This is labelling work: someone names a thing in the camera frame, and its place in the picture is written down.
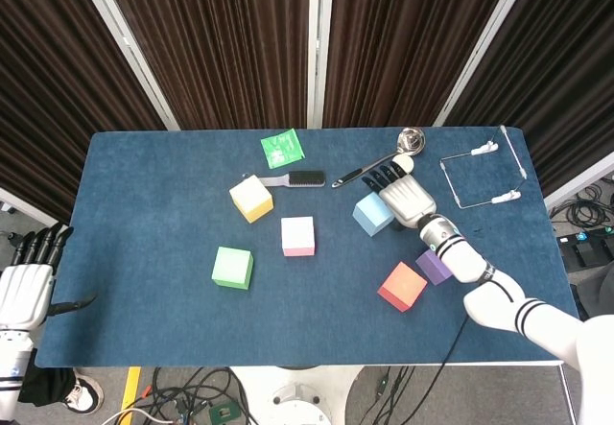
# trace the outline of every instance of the black cuff stripe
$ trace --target black cuff stripe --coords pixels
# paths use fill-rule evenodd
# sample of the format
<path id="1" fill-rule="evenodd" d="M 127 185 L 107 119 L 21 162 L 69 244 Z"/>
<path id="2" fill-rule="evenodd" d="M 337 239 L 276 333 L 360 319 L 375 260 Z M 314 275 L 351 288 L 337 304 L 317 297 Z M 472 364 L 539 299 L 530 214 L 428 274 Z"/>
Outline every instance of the black cuff stripe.
<path id="1" fill-rule="evenodd" d="M 528 309 L 525 312 L 525 315 L 522 317 L 522 322 L 520 323 L 520 329 L 522 330 L 522 335 L 527 337 L 527 335 L 525 334 L 525 321 L 527 320 L 527 316 L 529 315 L 530 312 L 532 312 L 534 309 L 536 309 L 537 307 L 540 307 L 542 305 L 546 305 L 546 302 L 538 302 L 535 305 L 533 305 L 530 309 Z"/>
<path id="2" fill-rule="evenodd" d="M 531 305 L 533 302 L 537 302 L 537 301 L 539 301 L 538 298 L 532 298 L 532 299 L 527 300 L 525 303 L 523 303 L 520 306 L 520 308 L 516 312 L 516 318 L 514 319 L 514 326 L 516 326 L 516 332 L 518 332 L 519 334 L 521 334 L 521 332 L 520 332 L 520 327 L 518 327 L 518 317 L 520 317 L 520 314 L 522 313 L 522 311 L 525 309 L 527 305 Z"/>
<path id="3" fill-rule="evenodd" d="M 447 245 L 450 241 L 454 240 L 455 238 L 459 238 L 460 235 L 458 233 L 446 238 L 445 240 L 443 240 L 443 242 L 441 244 L 439 244 L 439 246 L 437 246 L 437 249 L 435 249 L 435 254 L 439 255 L 439 251 L 442 250 L 445 245 Z"/>
<path id="4" fill-rule="evenodd" d="M 458 243 L 462 243 L 463 241 L 466 243 L 467 240 L 465 240 L 464 238 L 460 236 L 458 238 L 455 238 L 454 241 L 451 241 L 450 243 L 448 243 L 447 246 L 442 249 L 441 253 L 437 254 L 437 257 L 439 257 L 439 260 L 443 258 L 443 254 L 445 254 L 448 250 L 450 250 L 453 245 L 457 245 Z"/>

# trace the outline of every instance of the green cube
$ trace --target green cube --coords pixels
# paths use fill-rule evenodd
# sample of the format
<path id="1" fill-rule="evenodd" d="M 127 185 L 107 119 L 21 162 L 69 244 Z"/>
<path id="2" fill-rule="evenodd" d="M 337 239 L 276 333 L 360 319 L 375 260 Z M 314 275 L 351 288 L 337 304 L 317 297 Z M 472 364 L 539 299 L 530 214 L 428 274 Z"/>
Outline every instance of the green cube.
<path id="1" fill-rule="evenodd" d="M 249 289 L 253 257 L 248 250 L 218 248 L 211 279 L 218 286 Z"/>

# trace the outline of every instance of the scrub brush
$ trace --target scrub brush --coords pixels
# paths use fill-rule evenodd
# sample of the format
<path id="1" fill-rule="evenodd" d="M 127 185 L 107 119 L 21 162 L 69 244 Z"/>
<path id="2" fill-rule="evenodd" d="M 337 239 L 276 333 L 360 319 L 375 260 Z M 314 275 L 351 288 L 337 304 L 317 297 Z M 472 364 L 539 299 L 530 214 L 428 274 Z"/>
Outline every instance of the scrub brush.
<path id="1" fill-rule="evenodd" d="M 323 187 L 326 175 L 323 171 L 291 171 L 280 177 L 259 177 L 266 187 L 309 188 Z"/>

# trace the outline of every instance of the table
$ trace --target table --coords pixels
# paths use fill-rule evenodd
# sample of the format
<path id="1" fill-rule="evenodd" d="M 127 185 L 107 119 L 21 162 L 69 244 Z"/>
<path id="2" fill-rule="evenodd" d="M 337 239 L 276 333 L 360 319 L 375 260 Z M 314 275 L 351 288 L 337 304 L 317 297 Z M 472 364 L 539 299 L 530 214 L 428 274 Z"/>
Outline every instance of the table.
<path id="1" fill-rule="evenodd" d="M 399 128 L 298 130 L 305 159 L 269 170 L 260 139 L 276 130 L 105 132 L 91 142 L 59 267 L 54 301 L 98 293 L 48 321 L 40 366 L 310 366 L 439 363 L 461 326 L 472 285 L 429 285 L 407 313 L 376 294 L 393 267 L 426 247 L 415 230 L 369 238 L 352 218 L 369 193 L 337 177 L 394 149 Z M 520 130 L 508 129 L 528 170 L 522 198 L 460 210 L 441 157 L 482 145 L 494 128 L 424 129 L 413 175 L 437 211 L 527 296 L 570 314 L 573 299 Z M 468 198 L 490 198 L 517 179 L 506 146 L 448 165 Z M 325 188 L 272 188 L 275 208 L 248 224 L 227 190 L 244 173 L 323 169 Z M 314 216 L 314 257 L 284 257 L 280 219 Z M 247 292 L 216 286 L 218 246 L 252 251 Z M 516 334 L 470 322 L 452 363 L 547 362 Z"/>

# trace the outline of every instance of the green sachet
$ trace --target green sachet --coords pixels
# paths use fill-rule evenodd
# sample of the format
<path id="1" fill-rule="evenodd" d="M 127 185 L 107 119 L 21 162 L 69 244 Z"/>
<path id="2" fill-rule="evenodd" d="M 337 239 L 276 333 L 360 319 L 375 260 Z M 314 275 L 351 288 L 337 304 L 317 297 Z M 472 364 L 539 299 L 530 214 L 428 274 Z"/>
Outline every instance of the green sachet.
<path id="1" fill-rule="evenodd" d="M 270 169 L 294 163 L 305 157 L 294 129 L 267 137 L 260 142 Z"/>

